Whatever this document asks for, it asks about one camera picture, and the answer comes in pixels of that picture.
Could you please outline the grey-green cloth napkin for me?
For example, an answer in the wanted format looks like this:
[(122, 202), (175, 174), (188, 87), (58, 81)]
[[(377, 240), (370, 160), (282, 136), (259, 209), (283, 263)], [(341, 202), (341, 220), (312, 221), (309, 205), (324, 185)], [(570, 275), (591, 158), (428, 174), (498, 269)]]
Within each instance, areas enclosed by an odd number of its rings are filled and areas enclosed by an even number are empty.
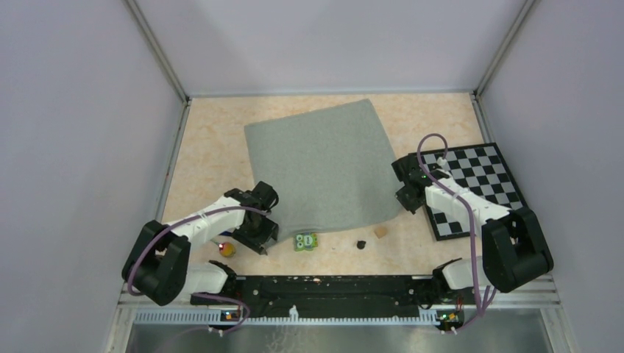
[(400, 213), (395, 153), (370, 100), (248, 124), (244, 132), (254, 180), (279, 197), (271, 216), (278, 241), (367, 227)]

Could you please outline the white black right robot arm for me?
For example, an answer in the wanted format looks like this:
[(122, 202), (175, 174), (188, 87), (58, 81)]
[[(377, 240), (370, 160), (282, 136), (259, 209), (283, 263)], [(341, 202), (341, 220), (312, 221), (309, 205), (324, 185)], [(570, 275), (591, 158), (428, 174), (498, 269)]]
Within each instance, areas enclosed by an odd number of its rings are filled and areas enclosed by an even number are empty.
[(422, 206), (443, 212), (481, 239), (481, 254), (452, 260), (435, 269), (433, 297), (451, 303), (461, 290), (487, 285), (509, 293), (550, 272), (553, 257), (533, 210), (512, 210), (495, 204), (461, 186), (445, 170), (427, 171), (416, 154), (391, 164), (403, 186), (395, 193), (398, 202), (414, 213)]

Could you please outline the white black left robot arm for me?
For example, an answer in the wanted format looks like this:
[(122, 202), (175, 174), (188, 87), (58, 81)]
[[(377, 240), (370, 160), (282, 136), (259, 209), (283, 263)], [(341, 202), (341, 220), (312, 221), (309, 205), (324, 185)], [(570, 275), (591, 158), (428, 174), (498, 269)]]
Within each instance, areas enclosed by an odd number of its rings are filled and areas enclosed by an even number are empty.
[(251, 190), (233, 188), (180, 220), (145, 223), (121, 272), (127, 292), (160, 306), (170, 304), (186, 286), (191, 252), (224, 233), (265, 255), (277, 240), (279, 226), (269, 216), (278, 203), (277, 191), (258, 182)]

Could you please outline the red yellow ball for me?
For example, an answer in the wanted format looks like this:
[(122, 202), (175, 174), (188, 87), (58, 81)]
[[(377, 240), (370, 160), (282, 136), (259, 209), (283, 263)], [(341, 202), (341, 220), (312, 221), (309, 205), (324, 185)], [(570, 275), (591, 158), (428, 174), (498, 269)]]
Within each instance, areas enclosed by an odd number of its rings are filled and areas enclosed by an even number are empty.
[(219, 254), (222, 257), (232, 257), (236, 253), (236, 247), (230, 242), (223, 242), (219, 244)]

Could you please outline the green owl toy block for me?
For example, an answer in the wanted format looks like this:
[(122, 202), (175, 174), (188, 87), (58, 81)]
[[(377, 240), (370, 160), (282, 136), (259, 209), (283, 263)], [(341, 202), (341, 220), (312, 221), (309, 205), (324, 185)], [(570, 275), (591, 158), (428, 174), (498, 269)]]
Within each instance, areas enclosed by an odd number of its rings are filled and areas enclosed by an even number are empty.
[(293, 237), (294, 251), (313, 251), (319, 245), (318, 236), (314, 232), (299, 233)]

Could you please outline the small tan wooden block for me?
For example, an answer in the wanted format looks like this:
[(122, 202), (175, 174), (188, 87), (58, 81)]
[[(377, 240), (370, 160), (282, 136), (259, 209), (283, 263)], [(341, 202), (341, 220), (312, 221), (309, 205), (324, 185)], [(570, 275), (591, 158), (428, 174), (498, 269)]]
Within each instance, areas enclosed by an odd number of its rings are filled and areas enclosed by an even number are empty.
[(374, 229), (374, 234), (378, 239), (384, 238), (389, 233), (386, 227), (376, 227)]

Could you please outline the black white checkerboard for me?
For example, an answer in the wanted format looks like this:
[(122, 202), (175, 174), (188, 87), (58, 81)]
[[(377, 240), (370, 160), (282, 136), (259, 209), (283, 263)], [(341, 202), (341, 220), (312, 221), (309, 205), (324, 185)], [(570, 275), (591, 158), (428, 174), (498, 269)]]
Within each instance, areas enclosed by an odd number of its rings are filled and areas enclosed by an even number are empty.
[(424, 151), (425, 167), (438, 168), (436, 161), (445, 157), (444, 170), (456, 182), (474, 194), (513, 210), (528, 204), (496, 143), (482, 143), (448, 149)]

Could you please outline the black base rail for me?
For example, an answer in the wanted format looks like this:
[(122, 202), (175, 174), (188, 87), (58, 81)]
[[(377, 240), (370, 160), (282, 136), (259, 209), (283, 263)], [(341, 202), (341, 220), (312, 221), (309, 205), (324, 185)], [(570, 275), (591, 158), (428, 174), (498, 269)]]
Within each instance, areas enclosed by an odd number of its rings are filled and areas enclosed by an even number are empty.
[(252, 318), (285, 317), (296, 308), (302, 318), (416, 318), (437, 304), (474, 304), (474, 290), (450, 290), (440, 279), (411, 275), (247, 276), (224, 286)]

